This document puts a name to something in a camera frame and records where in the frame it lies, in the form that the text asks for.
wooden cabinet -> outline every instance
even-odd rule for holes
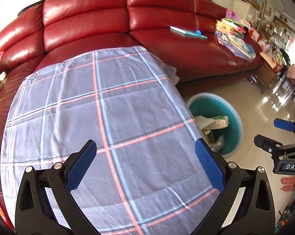
[[[261,84],[263,85],[262,92],[264,93],[265,87],[269,88],[277,74],[272,70],[272,68],[267,64],[266,61],[257,69],[255,75]]]

trash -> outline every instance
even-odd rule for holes
[[[227,116],[217,116],[206,118],[204,116],[196,116],[195,122],[200,130],[216,130],[228,127],[229,121]]]
[[[220,154],[224,158],[230,157],[240,149],[243,140],[242,121],[239,114],[229,102],[211,93],[199,93],[190,98],[187,106],[194,118],[200,115],[206,118],[214,118],[220,115],[227,116],[229,122],[228,127],[212,130],[212,134],[214,134],[215,140],[221,135],[224,136],[225,145],[220,150]]]
[[[202,132],[208,145],[215,144],[214,135],[211,130],[202,130]]]
[[[225,145],[225,138],[223,135],[221,135],[217,140],[216,143],[211,144],[210,148],[214,152],[219,152]]]

plaid cloth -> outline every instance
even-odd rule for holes
[[[195,155],[200,137],[159,61],[143,47],[48,66],[24,79],[8,114],[1,150],[6,208],[14,222],[27,166],[50,168],[92,139],[97,156],[71,193],[101,234],[191,234],[219,194]]]

white tile floor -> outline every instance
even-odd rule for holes
[[[234,161],[241,168],[256,169],[263,166],[266,170],[275,204],[276,221],[280,218],[279,210],[282,212],[290,200],[292,193],[281,191],[280,179],[286,177],[272,173],[273,161],[269,153],[256,147],[253,139],[256,135],[262,134],[281,143],[292,144],[295,142],[295,135],[277,129],[273,125],[275,118],[295,120],[295,104],[285,99],[284,88],[277,90],[277,87],[266,89],[261,94],[261,85],[252,85],[248,80],[212,89],[211,93],[226,99],[239,113],[243,123],[243,143],[233,156],[226,161]],[[244,190],[238,193],[237,200],[231,209],[224,225],[231,223],[236,210],[239,207]]]

teal trash bin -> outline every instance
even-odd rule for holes
[[[225,145],[220,151],[224,158],[238,151],[243,139],[243,126],[239,114],[229,102],[211,93],[199,93],[190,98],[187,106],[194,117],[199,115],[206,118],[228,116],[229,126],[213,130],[213,135],[215,140],[221,135],[225,138]]]

